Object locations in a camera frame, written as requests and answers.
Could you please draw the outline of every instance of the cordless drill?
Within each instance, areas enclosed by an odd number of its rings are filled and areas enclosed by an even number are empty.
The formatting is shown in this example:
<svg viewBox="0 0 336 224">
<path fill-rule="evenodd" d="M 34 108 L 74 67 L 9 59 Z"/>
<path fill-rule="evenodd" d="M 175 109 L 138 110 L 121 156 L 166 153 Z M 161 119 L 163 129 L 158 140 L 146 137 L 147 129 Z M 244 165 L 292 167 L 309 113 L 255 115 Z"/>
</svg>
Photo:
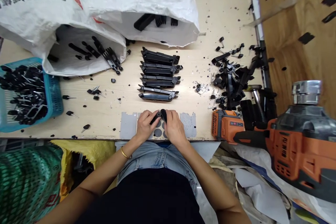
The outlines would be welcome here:
<svg viewBox="0 0 336 224">
<path fill-rule="evenodd" d="M 336 121 L 317 106 L 320 93 L 319 80 L 295 82 L 294 104 L 270 120 L 267 128 L 253 131 L 236 126 L 232 119 L 238 119 L 226 115 L 228 111 L 216 110 L 212 113 L 212 135 L 229 144 L 265 149 L 273 171 L 281 179 L 336 203 Z"/>
</svg>

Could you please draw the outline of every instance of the wooden table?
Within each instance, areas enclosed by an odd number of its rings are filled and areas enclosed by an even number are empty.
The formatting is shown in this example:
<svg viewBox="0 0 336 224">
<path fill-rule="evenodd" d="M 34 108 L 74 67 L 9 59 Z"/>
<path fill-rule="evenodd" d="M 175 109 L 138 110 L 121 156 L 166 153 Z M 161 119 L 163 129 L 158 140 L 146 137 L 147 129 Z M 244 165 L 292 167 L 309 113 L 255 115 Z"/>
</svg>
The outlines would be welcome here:
<svg viewBox="0 0 336 224">
<path fill-rule="evenodd" d="M 0 138 L 44 138 L 44 139 L 70 139 L 76 135 L 78 139 L 110 139 L 118 140 L 120 130 L 121 113 L 142 112 L 144 110 L 155 111 L 157 109 L 171 109 L 178 113 L 186 112 L 190 115 L 195 112 L 197 136 L 191 140 L 213 140 L 210 132 L 212 106 L 210 91 L 200 96 L 195 92 L 194 81 L 210 84 L 211 74 L 217 72 L 218 67 L 209 65 L 211 59 L 219 56 L 215 48 L 221 45 L 218 41 L 224 37 L 224 51 L 229 51 L 245 44 L 242 59 L 229 57 L 243 66 L 249 66 L 253 53 L 248 55 L 248 47 L 257 44 L 254 28 L 242 27 L 253 21 L 253 15 L 248 13 L 251 0 L 196 0 L 200 23 L 200 32 L 206 32 L 206 36 L 200 36 L 198 40 L 184 48 L 167 48 L 166 46 L 137 41 L 129 48 L 132 54 L 127 57 L 123 65 L 123 72 L 117 76 L 114 71 L 103 71 L 90 76 L 84 76 L 85 82 L 79 78 L 61 81 L 63 95 L 77 97 L 77 99 L 64 100 L 64 113 L 50 119 L 45 123 L 26 128 L 24 132 L 0 133 Z M 141 84 L 139 67 L 142 60 L 140 50 L 145 46 L 148 50 L 159 51 L 166 54 L 180 55 L 180 65 L 184 69 L 180 71 L 181 83 L 174 90 L 179 91 L 178 98 L 171 102 L 146 101 L 139 98 L 138 84 Z M 0 64 L 5 64 L 23 58 L 31 57 L 31 53 L 20 48 L 14 42 L 5 40 L 0 52 Z M 261 72 L 257 69 L 253 75 L 254 80 L 249 84 L 263 84 Z M 99 89 L 106 96 L 99 101 L 93 100 L 87 89 L 100 85 Z M 250 93 L 246 93 L 245 99 L 250 99 Z M 71 110 L 79 119 L 67 116 L 66 111 Z M 83 126 L 90 124 L 91 128 L 81 134 Z"/>
</svg>

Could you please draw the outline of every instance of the green woven bag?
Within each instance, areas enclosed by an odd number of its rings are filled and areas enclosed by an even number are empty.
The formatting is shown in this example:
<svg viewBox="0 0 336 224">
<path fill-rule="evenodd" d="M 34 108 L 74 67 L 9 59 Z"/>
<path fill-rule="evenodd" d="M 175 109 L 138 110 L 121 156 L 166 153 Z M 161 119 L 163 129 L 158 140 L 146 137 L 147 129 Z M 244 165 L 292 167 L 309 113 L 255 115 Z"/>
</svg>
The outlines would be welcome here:
<svg viewBox="0 0 336 224">
<path fill-rule="evenodd" d="M 40 146 L 0 153 L 0 223 L 39 221 L 59 202 L 62 150 Z"/>
</svg>

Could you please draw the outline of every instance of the right hand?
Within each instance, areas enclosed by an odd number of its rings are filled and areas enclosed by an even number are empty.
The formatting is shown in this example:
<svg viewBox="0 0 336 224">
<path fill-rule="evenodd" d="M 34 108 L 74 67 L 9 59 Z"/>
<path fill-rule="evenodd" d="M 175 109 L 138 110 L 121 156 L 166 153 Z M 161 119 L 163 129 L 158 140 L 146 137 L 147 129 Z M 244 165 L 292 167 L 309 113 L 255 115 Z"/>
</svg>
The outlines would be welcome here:
<svg viewBox="0 0 336 224">
<path fill-rule="evenodd" d="M 167 123 L 164 124 L 164 130 L 169 141 L 175 146 L 189 143 L 178 113 L 175 110 L 166 110 L 166 113 Z"/>
</svg>

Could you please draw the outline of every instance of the white plastic sheet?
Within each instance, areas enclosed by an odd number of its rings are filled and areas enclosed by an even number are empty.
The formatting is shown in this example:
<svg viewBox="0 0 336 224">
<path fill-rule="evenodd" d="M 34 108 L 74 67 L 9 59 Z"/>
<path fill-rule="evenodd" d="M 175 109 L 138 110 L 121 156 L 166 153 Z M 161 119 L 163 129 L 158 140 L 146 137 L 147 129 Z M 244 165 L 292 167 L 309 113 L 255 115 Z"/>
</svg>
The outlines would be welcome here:
<svg viewBox="0 0 336 224">
<path fill-rule="evenodd" d="M 328 223 L 336 224 L 336 204 L 309 195 L 278 177 L 272 170 L 271 158 L 267 151 L 244 145 L 236 145 L 232 147 L 236 150 L 240 157 L 263 167 L 267 172 L 267 176 L 290 200 L 312 212 L 316 216 L 324 219 Z"/>
<path fill-rule="evenodd" d="M 110 25 L 130 40 L 184 47 L 197 40 L 198 12 L 195 0 L 81 0 L 88 15 Z M 156 27 L 153 21 L 143 31 L 133 25 L 144 13 L 167 16 L 167 23 Z M 170 17 L 178 26 L 170 25 Z"/>
<path fill-rule="evenodd" d="M 85 49 L 81 42 L 92 35 L 101 39 L 105 47 L 111 47 L 120 60 L 126 57 L 125 38 L 110 26 L 98 23 L 86 15 L 79 0 L 0 0 L 0 36 L 16 42 L 43 59 L 45 71 L 53 75 L 88 75 L 109 68 L 103 58 L 78 60 L 70 51 L 68 42 Z M 58 63 L 49 62 L 47 56 L 56 42 L 55 31 L 62 24 L 71 25 L 70 34 L 61 34 L 60 45 L 53 53 Z"/>
</svg>

